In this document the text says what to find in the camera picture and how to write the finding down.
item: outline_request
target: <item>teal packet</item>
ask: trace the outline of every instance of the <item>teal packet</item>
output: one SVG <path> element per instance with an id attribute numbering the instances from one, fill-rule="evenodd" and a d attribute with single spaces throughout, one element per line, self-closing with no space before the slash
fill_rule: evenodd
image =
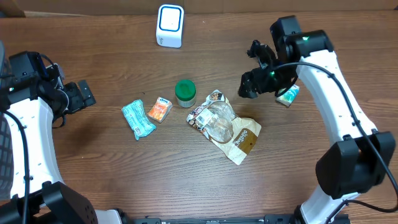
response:
<path id="1" fill-rule="evenodd" d="M 287 90 L 286 93 L 284 93 L 280 97 L 277 97 L 276 101 L 284 104 L 285 106 L 290 106 L 293 103 L 293 101 L 296 98 L 299 91 L 300 91 L 300 87 L 298 85 L 293 85 L 289 90 Z"/>
<path id="2" fill-rule="evenodd" d="M 136 140 L 146 137 L 156 129 L 156 126 L 145 115 L 142 100 L 134 100 L 134 102 L 124 106 L 122 112 L 131 129 L 134 131 Z"/>

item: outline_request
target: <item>small snack packet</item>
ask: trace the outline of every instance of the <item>small snack packet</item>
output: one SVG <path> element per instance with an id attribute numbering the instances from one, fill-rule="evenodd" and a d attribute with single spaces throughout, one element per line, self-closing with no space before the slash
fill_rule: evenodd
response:
<path id="1" fill-rule="evenodd" d="M 279 103 L 282 103 L 285 106 L 290 106 L 294 99 L 296 98 L 297 94 L 300 91 L 300 87 L 298 85 L 293 85 L 289 90 L 287 90 L 286 93 L 284 93 L 282 96 L 277 97 L 276 101 L 278 101 Z"/>
<path id="2" fill-rule="evenodd" d="M 158 97 L 155 105 L 150 109 L 148 116 L 161 123 L 166 118 L 172 107 L 172 102 L 165 98 Z"/>
<path id="3" fill-rule="evenodd" d="M 124 106 L 122 112 L 131 129 L 134 131 L 136 140 L 146 137 L 156 129 L 156 126 L 145 115 L 144 103 L 141 100 L 135 100 L 129 105 Z"/>
<path id="4" fill-rule="evenodd" d="M 253 119 L 236 116 L 228 99 L 218 90 L 187 116 L 187 122 L 237 165 L 252 150 L 261 130 Z"/>

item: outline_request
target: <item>wood grain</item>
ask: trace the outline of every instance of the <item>wood grain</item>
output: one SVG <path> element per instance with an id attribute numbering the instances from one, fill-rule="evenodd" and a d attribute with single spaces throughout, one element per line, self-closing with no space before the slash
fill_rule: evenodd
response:
<path id="1" fill-rule="evenodd" d="M 67 81 L 86 79 L 97 104 L 68 117 L 53 132 L 67 185 L 97 209 L 119 207 L 132 217 L 199 218 L 291 213 L 317 185 L 315 163 L 329 148 L 312 96 L 301 92 L 290 108 L 272 94 L 238 97 L 240 76 L 254 67 L 246 56 L 254 39 L 272 45 L 270 25 L 288 13 L 187 15 L 181 49 L 159 47 L 156 16 L 0 19 L 8 55 L 34 50 L 59 63 Z M 341 69 L 364 112 L 381 131 L 398 136 L 398 14 L 296 13 L 303 30 L 325 29 Z M 189 78 L 201 103 L 215 89 L 238 115 L 262 125 L 257 144 L 240 166 L 185 121 L 174 86 Z M 134 139 L 121 108 L 136 100 L 149 111 L 158 96 L 174 106 L 147 138 Z M 390 163 L 398 175 L 397 153 Z M 361 200 L 392 207 L 384 181 Z M 397 223 L 352 205 L 353 223 Z"/>

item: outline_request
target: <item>brown label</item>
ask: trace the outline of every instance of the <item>brown label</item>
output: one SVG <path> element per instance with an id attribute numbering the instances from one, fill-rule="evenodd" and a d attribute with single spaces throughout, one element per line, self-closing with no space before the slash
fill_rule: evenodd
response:
<path id="1" fill-rule="evenodd" d="M 251 149 L 254 147 L 257 141 L 257 136 L 247 128 L 242 129 L 242 131 L 236 136 L 233 144 L 240 148 L 244 153 L 249 154 Z"/>

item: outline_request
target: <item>green lid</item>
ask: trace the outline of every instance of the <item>green lid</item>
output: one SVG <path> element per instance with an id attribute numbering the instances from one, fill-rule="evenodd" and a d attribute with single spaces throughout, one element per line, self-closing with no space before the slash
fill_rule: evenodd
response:
<path id="1" fill-rule="evenodd" d="M 190 101 L 196 93 L 197 89 L 191 80 L 181 80 L 175 86 L 175 95 L 179 100 Z"/>

